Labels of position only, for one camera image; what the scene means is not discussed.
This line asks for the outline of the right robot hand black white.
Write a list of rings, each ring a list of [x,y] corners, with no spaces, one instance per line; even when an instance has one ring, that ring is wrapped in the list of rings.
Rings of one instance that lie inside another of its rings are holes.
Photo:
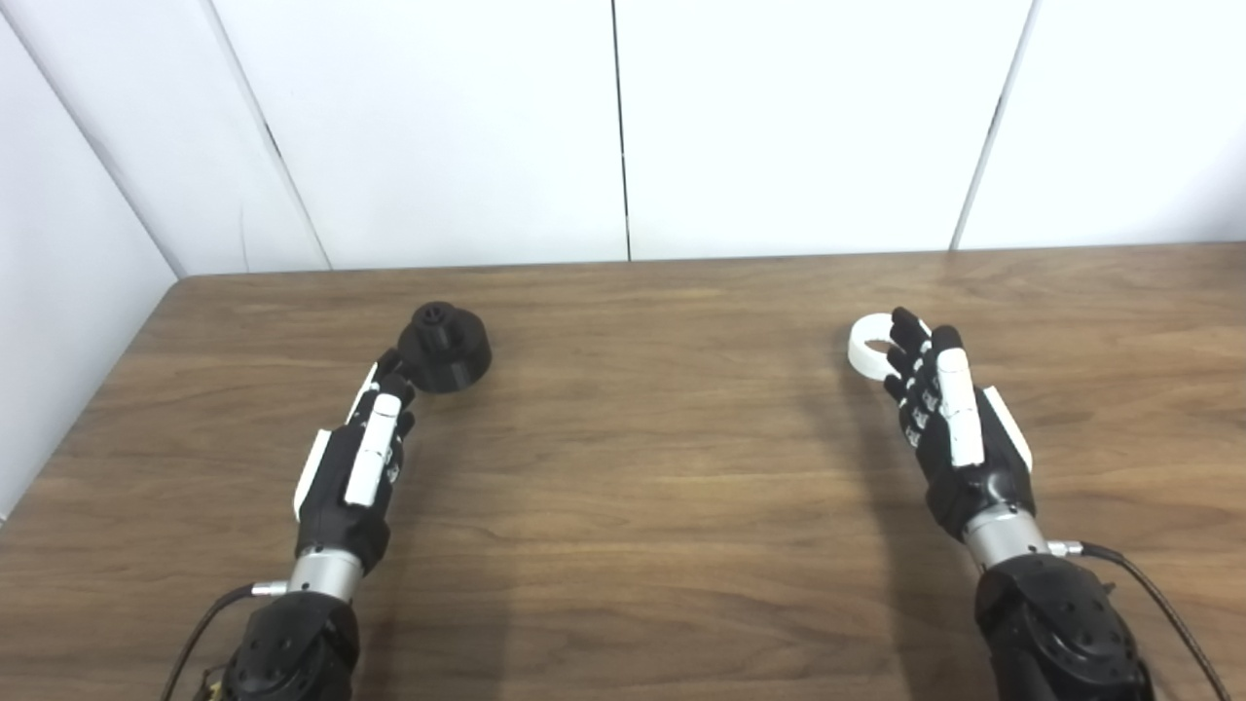
[[[898,406],[900,435],[915,452],[934,522],[963,538],[993,507],[1035,515],[1024,436],[1001,393],[976,382],[958,329],[930,329],[908,308],[895,308],[890,320],[883,387]]]

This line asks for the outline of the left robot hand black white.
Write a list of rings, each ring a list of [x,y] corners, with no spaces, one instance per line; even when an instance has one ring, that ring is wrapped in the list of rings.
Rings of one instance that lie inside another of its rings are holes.
[[[417,390],[396,347],[370,369],[346,421],[321,430],[295,489],[295,554],[354,557],[369,575],[390,545],[388,510],[402,471],[404,440],[415,425]]]

